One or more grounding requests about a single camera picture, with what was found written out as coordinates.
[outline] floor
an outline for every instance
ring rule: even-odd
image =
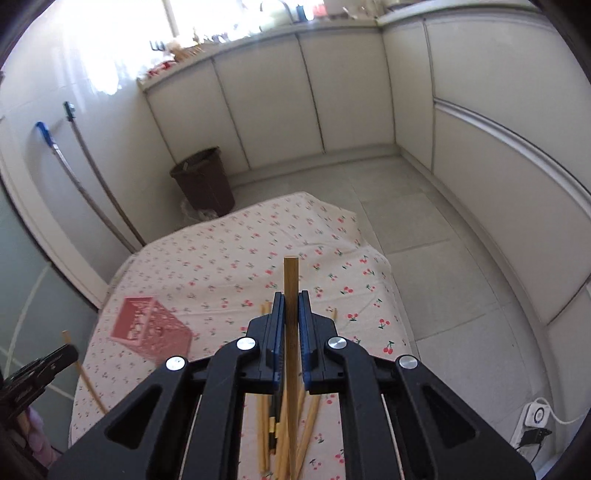
[[[365,239],[390,261],[420,359],[506,440],[523,405],[539,396],[551,401],[540,350],[505,277],[458,212],[405,159],[239,186],[236,208],[299,191],[357,213]],[[548,428],[555,430],[553,422]],[[551,435],[534,468],[553,452]]]

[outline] cherry pattern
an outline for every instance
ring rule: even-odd
[[[155,368],[109,339],[125,297],[156,296],[193,332],[189,360],[204,358],[245,335],[261,303],[282,289],[285,256],[300,258],[300,288],[310,292],[313,312],[332,317],[338,310],[340,335],[371,355],[391,359],[410,353],[387,260],[362,239],[353,214],[297,193],[178,231],[128,261],[113,279],[83,363],[107,407],[113,408]],[[383,326],[381,332],[376,325]],[[248,394],[245,399],[238,478],[270,480],[272,473],[258,472],[252,398]],[[339,412],[338,395],[323,395],[301,478],[345,480]],[[79,385],[72,441],[101,417]]]

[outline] bamboo stick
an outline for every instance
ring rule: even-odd
[[[64,337],[64,341],[66,343],[72,343],[72,339],[70,338],[70,332],[68,332],[67,330],[64,330],[61,334]],[[78,374],[82,377],[82,381],[86,385],[86,388],[90,392],[90,396],[94,399],[96,404],[99,406],[103,415],[106,415],[108,410],[106,409],[104,403],[100,399],[99,394],[96,392],[94,385],[90,382],[90,378],[88,378],[88,375],[86,375],[86,371],[84,370],[84,367],[82,366],[82,364],[78,360],[76,360],[74,365],[76,366],[76,370],[78,370]]]
[[[256,396],[256,406],[258,412],[258,428],[256,429],[256,439],[258,441],[258,459],[259,471],[261,476],[265,473],[265,432],[263,430],[263,417],[265,415],[265,407],[263,402],[264,395]]]
[[[261,395],[262,397],[262,420],[263,420],[263,460],[264,460],[264,472],[269,471],[269,395]]]
[[[297,470],[295,476],[292,477],[295,480],[298,480],[300,477],[301,468],[304,465],[304,459],[306,458],[306,452],[308,451],[310,439],[312,438],[312,431],[314,430],[314,423],[316,422],[316,417],[318,416],[321,397],[321,395],[312,395],[312,402],[310,403],[310,409],[308,410],[308,416],[306,417],[306,427],[304,428],[304,434],[302,435],[301,443],[297,448]]]
[[[283,455],[283,444],[285,442],[285,424],[287,424],[287,389],[283,388],[283,395],[281,399],[281,413],[280,413],[280,422],[275,424],[275,431],[277,432],[277,447],[275,449],[275,478],[279,478],[282,463],[285,459],[285,455]]]
[[[300,389],[298,392],[298,399],[297,399],[297,423],[298,425],[300,424],[300,419],[301,419],[301,414],[304,410],[304,400],[306,399],[306,391],[304,389],[304,384],[300,384]],[[289,439],[287,437],[287,435],[285,434],[285,431],[283,431],[283,443],[281,446],[281,465],[279,467],[279,469],[277,470],[279,475],[277,476],[277,478],[281,479],[281,480],[287,480],[288,475],[287,475],[287,466],[289,465],[289,462],[287,462],[287,458],[289,455],[289,448],[288,448],[288,442]]]
[[[289,471],[296,472],[297,443],[297,378],[298,378],[298,325],[297,303],[299,294],[299,259],[283,259],[285,295],[285,386],[287,387],[287,437]]]

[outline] brown trash can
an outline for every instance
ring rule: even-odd
[[[170,176],[195,210],[214,210],[227,215],[234,207],[234,195],[223,169],[219,147],[191,155],[176,165]]]

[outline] silver screw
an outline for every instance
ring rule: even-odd
[[[412,355],[404,355],[400,357],[400,366],[407,370],[412,370],[413,368],[418,367],[418,360]]]
[[[172,370],[181,370],[185,366],[185,359],[182,356],[172,356],[166,360],[166,368]]]
[[[251,348],[254,348],[255,345],[256,345],[256,340],[254,338],[250,338],[250,337],[241,338],[240,340],[238,340],[236,342],[236,346],[240,350],[250,350]]]
[[[329,347],[335,350],[341,350],[347,346],[347,340],[343,337],[332,337],[329,339]]]

